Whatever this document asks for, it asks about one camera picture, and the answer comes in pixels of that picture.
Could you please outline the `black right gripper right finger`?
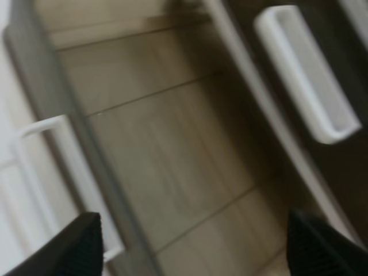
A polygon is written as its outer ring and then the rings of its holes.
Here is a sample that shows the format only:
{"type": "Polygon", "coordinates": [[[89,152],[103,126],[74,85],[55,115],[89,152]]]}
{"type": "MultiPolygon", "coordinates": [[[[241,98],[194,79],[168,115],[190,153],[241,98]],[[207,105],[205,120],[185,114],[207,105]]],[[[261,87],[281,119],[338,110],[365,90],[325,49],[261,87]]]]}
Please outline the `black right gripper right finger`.
{"type": "Polygon", "coordinates": [[[367,275],[367,251],[301,210],[289,213],[286,259],[291,275],[367,275]]]}

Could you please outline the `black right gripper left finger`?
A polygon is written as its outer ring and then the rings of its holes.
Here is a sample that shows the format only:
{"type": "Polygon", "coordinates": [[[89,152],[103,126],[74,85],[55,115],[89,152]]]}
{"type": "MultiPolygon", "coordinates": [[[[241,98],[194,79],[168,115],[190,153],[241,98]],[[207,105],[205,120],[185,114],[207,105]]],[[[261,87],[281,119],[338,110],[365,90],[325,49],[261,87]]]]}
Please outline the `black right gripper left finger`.
{"type": "Polygon", "coordinates": [[[101,216],[85,212],[7,275],[102,275],[101,216]]]}

